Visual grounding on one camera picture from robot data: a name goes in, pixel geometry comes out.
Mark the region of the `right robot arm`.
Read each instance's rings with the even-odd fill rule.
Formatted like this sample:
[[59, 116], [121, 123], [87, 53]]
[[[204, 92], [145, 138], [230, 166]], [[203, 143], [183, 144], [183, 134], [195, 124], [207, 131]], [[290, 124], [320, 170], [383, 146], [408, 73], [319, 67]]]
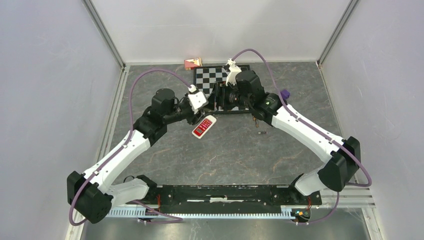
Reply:
[[248, 109], [257, 120], [288, 133], [323, 162], [291, 183], [288, 196], [295, 204], [302, 204], [309, 195], [325, 188], [341, 192], [360, 168], [361, 147], [356, 138], [344, 139], [305, 118], [277, 94], [266, 92], [253, 70], [239, 72], [234, 84], [215, 83], [210, 96], [225, 111]]

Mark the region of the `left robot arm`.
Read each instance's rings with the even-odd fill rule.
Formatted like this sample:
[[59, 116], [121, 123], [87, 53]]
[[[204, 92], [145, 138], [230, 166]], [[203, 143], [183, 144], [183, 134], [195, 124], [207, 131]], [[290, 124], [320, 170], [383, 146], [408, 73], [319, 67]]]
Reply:
[[84, 172], [73, 171], [68, 175], [66, 188], [70, 223], [73, 226], [85, 222], [96, 224], [113, 207], [134, 200], [153, 203], [157, 190], [143, 179], [136, 177], [114, 185], [115, 179], [167, 133], [169, 124], [186, 120], [190, 125], [195, 125], [202, 116], [202, 107], [207, 104], [206, 95], [195, 87], [181, 99], [177, 99], [169, 88], [157, 90], [151, 105], [132, 122], [130, 130], [115, 148]]

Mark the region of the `red white remote control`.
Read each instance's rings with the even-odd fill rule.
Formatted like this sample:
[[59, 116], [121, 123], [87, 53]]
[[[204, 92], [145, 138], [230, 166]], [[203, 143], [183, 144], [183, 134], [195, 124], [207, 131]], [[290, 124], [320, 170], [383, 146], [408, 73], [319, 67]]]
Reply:
[[216, 122], [217, 119], [214, 116], [208, 115], [200, 121], [191, 133], [195, 138], [202, 139]]

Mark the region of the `black white chessboard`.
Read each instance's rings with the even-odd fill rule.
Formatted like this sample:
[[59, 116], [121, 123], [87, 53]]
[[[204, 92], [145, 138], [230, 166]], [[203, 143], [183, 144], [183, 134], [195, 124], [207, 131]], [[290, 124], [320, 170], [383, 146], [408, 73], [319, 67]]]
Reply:
[[228, 73], [220, 65], [200, 66], [193, 70], [193, 83], [208, 98], [206, 112], [211, 114], [245, 114], [248, 109], [234, 106], [231, 109], [224, 109], [218, 103], [219, 97], [215, 95], [217, 85], [225, 86]]

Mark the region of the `red orange small box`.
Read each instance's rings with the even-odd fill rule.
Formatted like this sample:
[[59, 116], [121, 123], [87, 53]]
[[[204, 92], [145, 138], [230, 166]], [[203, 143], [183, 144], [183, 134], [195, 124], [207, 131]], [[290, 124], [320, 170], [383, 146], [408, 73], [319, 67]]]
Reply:
[[203, 66], [202, 59], [200, 57], [185, 59], [183, 63], [184, 63], [184, 68], [187, 71]]

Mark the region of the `purple cube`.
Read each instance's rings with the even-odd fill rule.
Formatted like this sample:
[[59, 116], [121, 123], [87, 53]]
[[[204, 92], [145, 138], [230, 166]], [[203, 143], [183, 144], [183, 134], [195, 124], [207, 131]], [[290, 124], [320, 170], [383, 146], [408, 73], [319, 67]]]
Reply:
[[280, 91], [281, 97], [284, 101], [288, 100], [290, 97], [290, 92], [287, 89], [283, 89]]

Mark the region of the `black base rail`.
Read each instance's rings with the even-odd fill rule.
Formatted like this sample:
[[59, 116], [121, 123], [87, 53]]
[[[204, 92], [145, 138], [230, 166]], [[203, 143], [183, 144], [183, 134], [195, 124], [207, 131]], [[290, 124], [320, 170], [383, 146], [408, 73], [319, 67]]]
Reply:
[[166, 214], [276, 213], [282, 206], [320, 206], [318, 191], [304, 196], [288, 185], [158, 185], [141, 200]]

